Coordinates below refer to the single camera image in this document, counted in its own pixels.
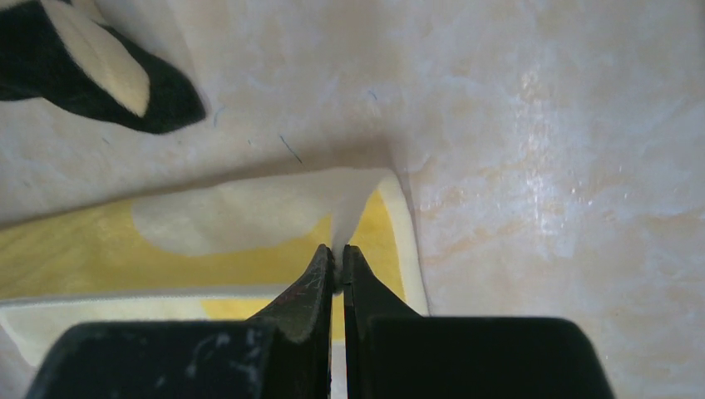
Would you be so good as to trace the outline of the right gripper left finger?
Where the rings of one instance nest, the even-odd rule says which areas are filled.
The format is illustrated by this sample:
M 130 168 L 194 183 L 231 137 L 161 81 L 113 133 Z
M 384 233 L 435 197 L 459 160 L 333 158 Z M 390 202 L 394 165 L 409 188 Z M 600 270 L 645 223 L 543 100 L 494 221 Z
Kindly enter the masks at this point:
M 30 398 L 327 398 L 333 255 L 245 320 L 81 323 L 53 344 Z

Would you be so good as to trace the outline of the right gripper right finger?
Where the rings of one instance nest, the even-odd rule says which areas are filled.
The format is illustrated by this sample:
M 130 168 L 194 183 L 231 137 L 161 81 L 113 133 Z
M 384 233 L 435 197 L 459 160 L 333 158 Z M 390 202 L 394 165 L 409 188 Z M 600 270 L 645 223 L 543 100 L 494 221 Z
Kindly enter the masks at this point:
M 430 317 L 343 250 L 351 398 L 610 398 L 594 347 L 563 318 Z

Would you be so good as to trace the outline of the pale yellow cream towel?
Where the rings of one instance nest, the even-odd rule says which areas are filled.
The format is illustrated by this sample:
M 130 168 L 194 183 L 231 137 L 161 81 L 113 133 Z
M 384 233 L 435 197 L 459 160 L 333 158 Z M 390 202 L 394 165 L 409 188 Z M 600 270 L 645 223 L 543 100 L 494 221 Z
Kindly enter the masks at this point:
M 326 244 L 358 246 L 419 313 L 412 217 L 387 169 L 235 180 L 82 209 L 1 232 L 1 329 L 36 366 L 69 327 L 121 319 L 241 319 Z

